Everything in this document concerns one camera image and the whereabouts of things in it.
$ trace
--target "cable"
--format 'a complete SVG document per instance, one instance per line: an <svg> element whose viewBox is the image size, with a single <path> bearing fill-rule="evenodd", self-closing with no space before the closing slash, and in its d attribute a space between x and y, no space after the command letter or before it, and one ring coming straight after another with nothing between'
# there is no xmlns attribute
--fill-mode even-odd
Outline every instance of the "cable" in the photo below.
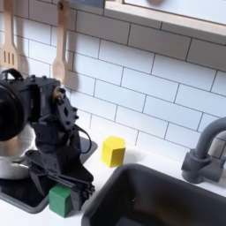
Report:
<svg viewBox="0 0 226 226"><path fill-rule="evenodd" d="M90 138L90 136L88 135L88 133L85 131L85 130L83 130L82 128L80 128L78 125L74 125L74 131L72 132L72 134L70 135L70 138L72 137L72 135L76 132L76 131L79 131L79 132L83 132L83 133L85 133L86 135L87 135L87 137L88 137L88 139L89 139L89 148L88 148L88 150L86 151L86 152L82 152L82 151L80 151L80 150L78 150L77 149L77 147L75 147L74 146L74 144L72 143L72 146L77 150L77 151L79 151L81 154L87 154L88 152L90 152L90 150L91 150L91 148L92 148L92 140L91 140L91 138Z"/></svg>

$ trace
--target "sink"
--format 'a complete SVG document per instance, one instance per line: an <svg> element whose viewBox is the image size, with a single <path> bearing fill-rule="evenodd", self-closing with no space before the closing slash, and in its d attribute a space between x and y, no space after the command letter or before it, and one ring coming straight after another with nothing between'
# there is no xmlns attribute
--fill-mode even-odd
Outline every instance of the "sink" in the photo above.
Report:
<svg viewBox="0 0 226 226"><path fill-rule="evenodd" d="M138 164L115 170L82 226L225 226L226 198Z"/></svg>

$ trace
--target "wooden spoon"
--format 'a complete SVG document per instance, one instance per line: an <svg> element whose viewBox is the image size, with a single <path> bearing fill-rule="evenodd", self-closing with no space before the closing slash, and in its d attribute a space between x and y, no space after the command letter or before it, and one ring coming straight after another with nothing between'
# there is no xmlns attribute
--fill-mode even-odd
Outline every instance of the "wooden spoon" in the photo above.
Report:
<svg viewBox="0 0 226 226"><path fill-rule="evenodd" d="M67 63L65 61L66 53L66 28L67 17L69 13L69 3L60 1L58 4L58 27L57 27L57 45L56 45L56 59L53 63L53 76L55 79L64 83L66 78Z"/></svg>
<svg viewBox="0 0 226 226"><path fill-rule="evenodd" d="M4 0L4 45L1 63L3 67L19 69L19 52L13 36L13 0Z"/></svg>

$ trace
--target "gray faucet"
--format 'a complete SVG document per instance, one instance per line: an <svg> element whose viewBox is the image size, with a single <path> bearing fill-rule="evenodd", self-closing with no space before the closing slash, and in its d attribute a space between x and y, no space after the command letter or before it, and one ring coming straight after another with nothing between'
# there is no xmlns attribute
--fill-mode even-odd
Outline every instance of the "gray faucet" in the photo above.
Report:
<svg viewBox="0 0 226 226"><path fill-rule="evenodd" d="M215 120L202 132L196 148L185 156L182 165L184 180L193 184L199 184L204 179L214 182L220 180L226 159L219 161L211 158L208 151L215 136L223 131L226 131L226 117Z"/></svg>

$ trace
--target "countertop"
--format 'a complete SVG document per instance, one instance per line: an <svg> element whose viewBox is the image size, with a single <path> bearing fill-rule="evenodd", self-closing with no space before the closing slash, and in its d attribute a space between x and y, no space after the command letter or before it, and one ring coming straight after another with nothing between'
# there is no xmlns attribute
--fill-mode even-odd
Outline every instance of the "countertop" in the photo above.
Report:
<svg viewBox="0 0 226 226"><path fill-rule="evenodd" d="M110 175L116 168L108 168L103 162L101 162L102 141L105 139L104 135L96 134L89 131L92 140L98 144L98 149L87 160L85 167L94 175L95 194L92 198L85 203L82 211L79 213L71 213L68 217L63 218L54 214L46 207L41 213L37 215L30 215L2 200L0 200L0 221L2 225L14 226L40 226L40 225L63 225L63 226L79 226L84 211L88 205L92 202L96 194L101 190ZM170 159L166 159L157 154L150 153L148 151L137 149L136 147L127 145L124 157L124 163L139 163L154 170L158 170L167 175L173 176L178 179L182 179L181 176L181 162L176 162ZM226 172L223 172L221 181L215 185L213 183L204 182L199 185L204 189L211 192L218 193L222 196L226 196Z"/></svg>

